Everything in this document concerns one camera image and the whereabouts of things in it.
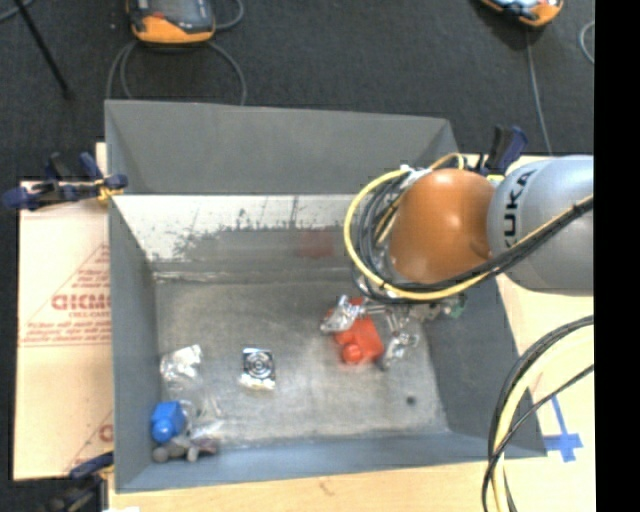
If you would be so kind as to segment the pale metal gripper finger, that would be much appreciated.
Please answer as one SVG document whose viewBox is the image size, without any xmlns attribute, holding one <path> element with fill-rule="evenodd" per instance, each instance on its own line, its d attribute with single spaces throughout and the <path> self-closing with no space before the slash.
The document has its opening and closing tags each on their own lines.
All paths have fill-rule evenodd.
<svg viewBox="0 0 640 512">
<path fill-rule="evenodd" d="M 397 361 L 402 360 L 407 352 L 415 348 L 419 342 L 420 335 L 413 329 L 392 329 L 381 356 L 381 369 L 388 370 L 391 368 Z"/>
<path fill-rule="evenodd" d="M 338 297 L 334 307 L 329 310 L 320 323 L 324 334 L 340 333 L 349 330 L 361 312 L 361 301 L 347 295 Z"/>
</svg>

